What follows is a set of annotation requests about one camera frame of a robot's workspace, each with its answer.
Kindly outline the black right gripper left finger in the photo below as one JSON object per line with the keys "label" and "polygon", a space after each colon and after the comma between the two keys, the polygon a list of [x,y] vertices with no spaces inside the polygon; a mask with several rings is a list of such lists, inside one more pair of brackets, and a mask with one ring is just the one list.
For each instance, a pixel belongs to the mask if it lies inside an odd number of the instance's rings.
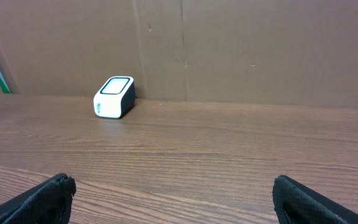
{"label": "black right gripper left finger", "polygon": [[60,173],[0,205],[0,224],[67,224],[74,178]]}

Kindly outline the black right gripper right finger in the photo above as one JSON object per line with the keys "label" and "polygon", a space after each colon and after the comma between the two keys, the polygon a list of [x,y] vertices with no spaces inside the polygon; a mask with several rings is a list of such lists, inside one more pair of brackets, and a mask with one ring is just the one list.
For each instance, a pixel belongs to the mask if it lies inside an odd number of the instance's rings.
{"label": "black right gripper right finger", "polygon": [[358,224],[358,214],[285,175],[272,190],[280,224]]}

